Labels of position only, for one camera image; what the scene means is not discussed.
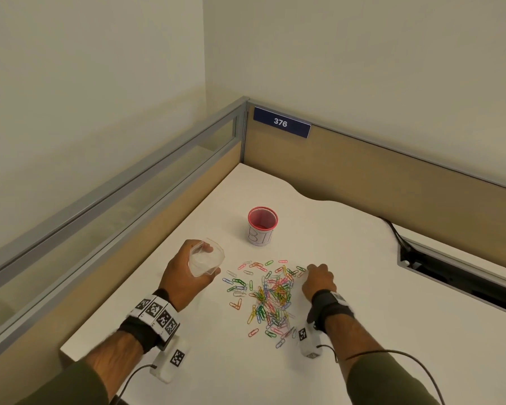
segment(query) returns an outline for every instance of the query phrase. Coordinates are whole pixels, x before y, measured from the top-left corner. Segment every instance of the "green sleeve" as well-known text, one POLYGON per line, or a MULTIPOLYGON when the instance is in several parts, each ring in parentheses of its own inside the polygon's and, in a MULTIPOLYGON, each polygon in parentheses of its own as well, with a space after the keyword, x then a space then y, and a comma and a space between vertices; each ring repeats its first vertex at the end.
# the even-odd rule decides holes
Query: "green sleeve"
POLYGON ((108 405, 100 377, 84 361, 77 361, 17 405, 108 405))
POLYGON ((356 361, 347 392, 354 405, 438 405, 424 385, 386 353, 367 354, 356 361))

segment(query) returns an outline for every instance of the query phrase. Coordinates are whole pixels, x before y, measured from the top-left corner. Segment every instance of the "number 376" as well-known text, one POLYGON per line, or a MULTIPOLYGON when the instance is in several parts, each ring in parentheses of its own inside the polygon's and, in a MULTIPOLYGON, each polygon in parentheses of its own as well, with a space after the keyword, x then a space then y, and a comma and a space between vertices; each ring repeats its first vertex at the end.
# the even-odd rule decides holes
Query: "number 376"
POLYGON ((274 119, 274 123, 276 125, 281 125, 281 126, 286 126, 286 121, 284 121, 283 119, 274 119))

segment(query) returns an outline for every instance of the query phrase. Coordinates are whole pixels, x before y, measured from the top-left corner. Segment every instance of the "desk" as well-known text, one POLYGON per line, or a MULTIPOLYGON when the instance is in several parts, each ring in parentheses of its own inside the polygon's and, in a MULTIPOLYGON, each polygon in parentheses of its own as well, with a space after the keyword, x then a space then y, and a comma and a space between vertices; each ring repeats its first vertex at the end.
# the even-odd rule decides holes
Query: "desk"
MULTIPOLYGON (((294 403, 350 404, 331 352, 310 360, 297 340, 275 349, 259 332, 248 338, 251 305, 240 311, 221 281, 243 261, 288 259, 290 266, 326 263, 338 291, 357 318, 385 347, 410 353, 435 377, 448 404, 506 404, 506 313, 397 265, 397 243, 380 219, 344 204, 315 201, 290 184, 240 164, 180 224, 147 260, 62 346, 79 360, 115 330, 127 313, 159 283, 184 239, 209 237, 225 250, 216 278, 182 312, 180 334, 192 343, 176 379, 165 385, 140 371, 123 399, 130 405, 294 403), (247 213, 268 206, 279 216, 271 244, 246 238, 247 213)), ((256 270, 255 281, 262 272, 256 270)), ((296 322, 308 305, 297 280, 290 310, 296 322)), ((156 350, 144 356, 151 363, 156 350)), ((427 375, 412 360, 396 358, 434 394, 427 375)))

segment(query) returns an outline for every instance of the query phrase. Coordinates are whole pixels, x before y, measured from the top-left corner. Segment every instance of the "plastic cup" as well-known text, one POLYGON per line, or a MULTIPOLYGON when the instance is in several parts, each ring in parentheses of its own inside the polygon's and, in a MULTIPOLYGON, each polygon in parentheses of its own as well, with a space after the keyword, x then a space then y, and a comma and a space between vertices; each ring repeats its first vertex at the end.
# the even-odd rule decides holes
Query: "plastic cup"
POLYGON ((250 243, 256 246, 269 244, 278 222, 276 212, 269 207, 258 206, 249 211, 248 221, 250 243))
POLYGON ((209 238, 193 246, 189 252, 189 269, 195 277, 212 274, 225 260, 225 252, 219 244, 209 238))

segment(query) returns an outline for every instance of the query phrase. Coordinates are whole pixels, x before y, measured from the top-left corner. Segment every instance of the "glass panel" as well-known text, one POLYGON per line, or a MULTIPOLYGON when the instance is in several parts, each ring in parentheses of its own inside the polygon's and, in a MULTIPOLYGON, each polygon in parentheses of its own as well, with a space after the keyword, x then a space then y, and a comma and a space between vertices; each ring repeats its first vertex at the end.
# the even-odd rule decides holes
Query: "glass panel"
POLYGON ((152 202, 182 182, 233 138, 230 121, 214 135, 190 149, 148 182, 103 212, 61 245, 44 255, 4 286, 0 287, 0 326, 19 317, 40 301, 49 286, 92 251, 100 250, 109 238, 152 202))

